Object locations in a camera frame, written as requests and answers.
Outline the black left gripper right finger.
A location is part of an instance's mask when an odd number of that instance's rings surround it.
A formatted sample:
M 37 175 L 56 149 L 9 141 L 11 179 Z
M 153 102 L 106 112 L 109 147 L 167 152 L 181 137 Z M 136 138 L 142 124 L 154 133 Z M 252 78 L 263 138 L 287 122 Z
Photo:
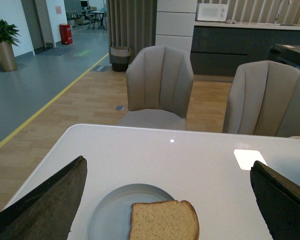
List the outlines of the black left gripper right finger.
M 260 161 L 250 170 L 256 203 L 274 240 L 300 240 L 300 186 Z

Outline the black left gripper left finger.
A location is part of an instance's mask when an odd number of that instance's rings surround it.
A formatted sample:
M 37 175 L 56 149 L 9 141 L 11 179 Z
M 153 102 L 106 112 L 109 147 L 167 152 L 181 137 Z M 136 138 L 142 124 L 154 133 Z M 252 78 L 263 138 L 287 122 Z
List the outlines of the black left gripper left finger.
M 87 178 L 83 156 L 0 212 L 0 240 L 66 240 Z

